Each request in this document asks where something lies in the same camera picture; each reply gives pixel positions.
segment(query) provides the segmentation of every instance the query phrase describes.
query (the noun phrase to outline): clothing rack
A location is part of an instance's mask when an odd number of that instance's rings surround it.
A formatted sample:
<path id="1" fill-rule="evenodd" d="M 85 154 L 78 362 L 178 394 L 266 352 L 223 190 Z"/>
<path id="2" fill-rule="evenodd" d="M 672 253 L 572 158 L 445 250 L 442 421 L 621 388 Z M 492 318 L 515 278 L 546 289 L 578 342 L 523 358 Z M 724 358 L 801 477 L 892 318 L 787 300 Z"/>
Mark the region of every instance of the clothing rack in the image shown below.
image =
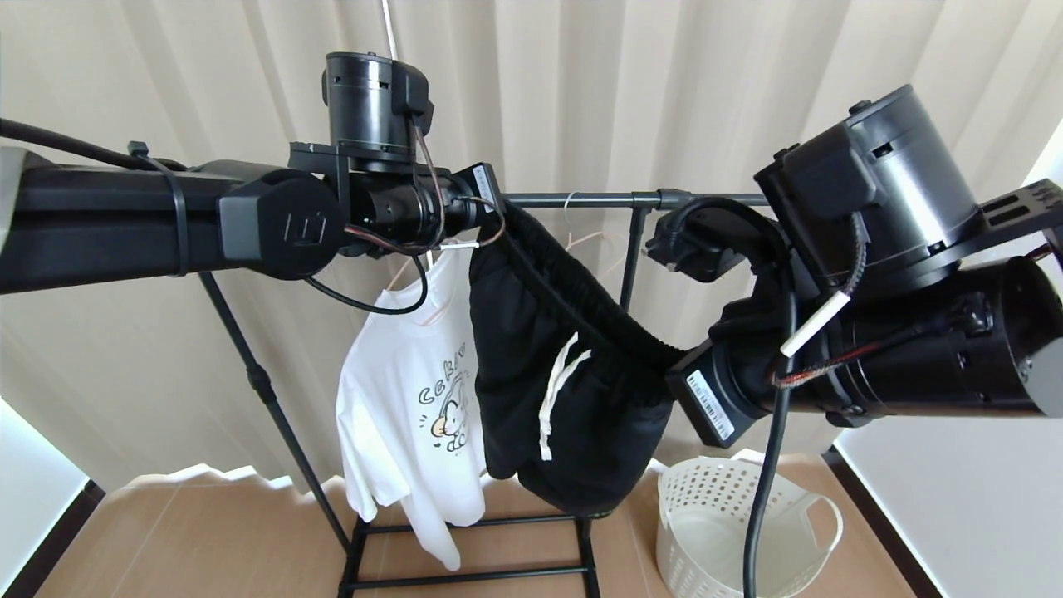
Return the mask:
<path id="1" fill-rule="evenodd" d="M 642 233 L 645 228 L 646 216 L 654 209 L 675 208 L 692 195 L 686 191 L 674 191 L 661 189 L 646 192 L 598 192 L 598 193 L 564 193 L 564 192 L 541 192 L 541 193 L 508 193 L 506 200 L 514 205 L 525 208 L 536 207 L 627 207 L 631 209 L 631 221 L 628 228 L 627 256 L 624 263 L 624 277 L 620 290 L 620 307 L 626 312 L 631 304 L 631 292 L 635 290 L 635 273 L 638 264 L 640 243 Z M 760 194 L 727 194 L 747 205 L 766 205 L 763 195 Z M 566 567 L 540 567 L 526 569 L 510 569 L 502 571 L 485 571 L 477 574 L 454 574 L 444 576 L 429 576 L 416 578 L 399 578 L 376 581 L 358 581 L 358 574 L 361 566 L 361 558 L 366 550 L 366 543 L 370 535 L 385 533 L 400 533 L 412 531 L 410 526 L 371 526 L 369 523 L 358 518 L 351 536 L 348 536 L 343 525 L 340 524 L 336 511 L 332 508 L 321 482 L 318 480 L 314 467 L 310 466 L 303 447 L 299 444 L 288 418 L 285 417 L 281 404 L 277 401 L 276 393 L 270 382 L 266 369 L 255 360 L 251 346 L 248 345 L 243 332 L 240 330 L 233 311 L 225 301 L 225 295 L 221 292 L 218 281 L 210 272 L 200 272 L 200 281 L 210 297 L 218 317 L 221 319 L 225 331 L 229 334 L 233 346 L 236 347 L 240 360 L 247 369 L 248 383 L 258 395 L 288 451 L 296 460 L 299 471 L 306 480 L 310 492 L 321 512 L 324 514 L 328 526 L 336 540 L 339 541 L 343 553 L 347 554 L 347 566 L 340 578 L 338 598 L 351 598 L 355 591 L 370 590 L 375 587 L 401 587 L 410 585 L 435 585 L 442 583 L 461 583 L 472 581 L 483 581 L 491 579 L 513 579 L 552 575 L 574 575 L 579 574 L 584 578 L 584 588 L 588 598 L 601 598 L 597 584 L 597 571 L 594 565 L 594 550 L 591 545 L 591 522 L 598 517 L 581 517 L 574 515 L 540 515 L 526 517 L 502 517 L 493 519 L 483 519 L 469 526 L 470 528 L 484 528 L 491 526 L 508 525 L 533 525 L 547 522 L 573 522 L 575 524 L 576 542 L 579 548 L 579 564 Z"/>

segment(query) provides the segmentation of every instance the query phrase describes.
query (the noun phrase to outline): wooden floor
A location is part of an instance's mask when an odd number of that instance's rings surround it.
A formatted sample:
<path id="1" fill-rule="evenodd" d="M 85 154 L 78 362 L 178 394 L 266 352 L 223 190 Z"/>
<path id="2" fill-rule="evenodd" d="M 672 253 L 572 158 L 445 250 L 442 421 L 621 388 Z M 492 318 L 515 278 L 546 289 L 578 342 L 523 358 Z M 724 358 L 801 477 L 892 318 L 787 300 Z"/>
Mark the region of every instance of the wooden floor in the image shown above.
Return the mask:
<path id="1" fill-rule="evenodd" d="M 831 497 L 845 517 L 845 533 L 820 578 L 802 594 L 813 597 L 907 598 L 913 594 L 859 511 L 822 459 L 786 458 L 780 474 Z M 657 573 L 656 474 L 646 478 L 609 517 L 593 525 L 594 556 L 607 598 L 668 598 Z M 348 528 L 340 480 L 326 484 Z M 487 489 L 488 515 L 551 513 L 511 482 Z M 401 511 L 382 512 L 377 523 L 399 524 Z M 549 566 L 578 561 L 568 522 L 456 530 L 462 573 Z M 203 474 L 181 483 L 159 477 L 114 492 L 86 524 L 41 587 L 58 597 L 333 597 L 343 554 L 309 497 L 275 490 L 250 476 L 229 481 Z M 445 575 L 412 534 L 370 537 L 361 579 Z M 417 588 L 368 590 L 379 598 L 404 596 L 486 598 L 580 597 L 577 576 L 495 580 Z"/>

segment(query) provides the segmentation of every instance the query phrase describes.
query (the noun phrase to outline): curtain fold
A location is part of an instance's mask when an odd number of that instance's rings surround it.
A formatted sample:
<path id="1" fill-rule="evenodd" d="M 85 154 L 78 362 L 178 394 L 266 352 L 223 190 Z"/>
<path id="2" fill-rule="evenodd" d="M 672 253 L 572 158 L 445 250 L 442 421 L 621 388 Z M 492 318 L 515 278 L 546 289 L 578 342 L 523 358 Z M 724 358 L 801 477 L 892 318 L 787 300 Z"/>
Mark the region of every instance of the curtain fold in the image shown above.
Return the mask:
<path id="1" fill-rule="evenodd" d="M 1063 5 L 1050 0 L 388 10 L 396 57 L 431 83 L 434 160 L 490 161 L 513 191 L 756 191 L 753 173 L 777 150 L 911 82 L 988 200 L 1022 183 L 1063 119 Z M 0 3 L 0 109 L 116 149 L 145 140 L 188 164 L 285 164 L 288 140 L 328 138 L 324 54 L 391 54 L 384 11 L 368 0 Z M 561 210 L 536 215 L 567 235 Z M 577 237 L 608 233 L 574 253 L 614 295 L 627 218 L 568 218 Z M 372 302 L 398 262 L 338 258 L 322 278 Z M 338 474 L 336 381 L 365 317 L 304 284 L 242 271 L 219 280 L 311 462 Z M 631 314 L 692 347 L 750 281 L 739 268 L 699 285 L 640 259 Z M 10 295 L 0 309 L 0 393 L 103 488 L 200 462 L 296 473 L 195 277 Z M 833 433 L 822 417 L 794 416 L 787 448 L 823 450 Z M 763 437 L 758 426 L 743 446 Z M 698 450 L 677 410 L 661 457 Z"/>

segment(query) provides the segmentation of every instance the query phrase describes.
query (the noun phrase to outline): white shirt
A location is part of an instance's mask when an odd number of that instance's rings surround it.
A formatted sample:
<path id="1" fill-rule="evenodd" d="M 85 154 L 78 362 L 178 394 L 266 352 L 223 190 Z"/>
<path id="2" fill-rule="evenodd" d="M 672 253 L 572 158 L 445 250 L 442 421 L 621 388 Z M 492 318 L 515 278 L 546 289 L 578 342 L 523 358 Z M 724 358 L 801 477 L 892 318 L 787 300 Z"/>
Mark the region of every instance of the white shirt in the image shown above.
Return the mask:
<path id="1" fill-rule="evenodd" d="M 446 523 L 484 516 L 484 437 L 473 382 L 470 251 L 444 251 L 428 271 L 428 296 L 411 314 L 371 314 L 340 374 L 336 422 L 347 498 L 362 519 L 401 500 L 421 546 L 456 570 Z M 417 301 L 420 279 L 383 291 L 375 306 Z"/>

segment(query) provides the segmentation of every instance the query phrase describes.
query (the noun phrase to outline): barcode label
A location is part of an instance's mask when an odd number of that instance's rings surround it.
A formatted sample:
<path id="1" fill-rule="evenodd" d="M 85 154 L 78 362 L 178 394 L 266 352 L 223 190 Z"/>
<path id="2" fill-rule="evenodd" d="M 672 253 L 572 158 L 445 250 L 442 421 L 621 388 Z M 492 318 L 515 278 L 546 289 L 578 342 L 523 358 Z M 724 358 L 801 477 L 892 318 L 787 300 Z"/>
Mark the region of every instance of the barcode label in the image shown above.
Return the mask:
<path id="1" fill-rule="evenodd" d="M 491 184 L 487 180 L 487 168 L 483 164 L 474 167 L 472 169 L 473 176 L 476 176 L 476 188 L 479 190 L 479 197 L 486 199 L 491 205 L 494 205 L 496 200 L 494 199 L 494 191 L 491 190 Z M 485 206 L 488 212 L 494 211 L 491 206 Z"/>
<path id="2" fill-rule="evenodd" d="M 690 387 L 691 392 L 697 397 L 697 403 L 702 404 L 702 409 L 709 415 L 709 422 L 716 429 L 716 434 L 720 434 L 720 440 L 726 441 L 730 438 L 735 433 L 735 425 L 727 417 L 724 407 L 720 405 L 720 399 L 716 399 L 715 394 L 712 393 L 712 389 L 709 388 L 709 383 L 705 381 L 702 373 L 695 372 L 688 376 L 687 387 Z"/>

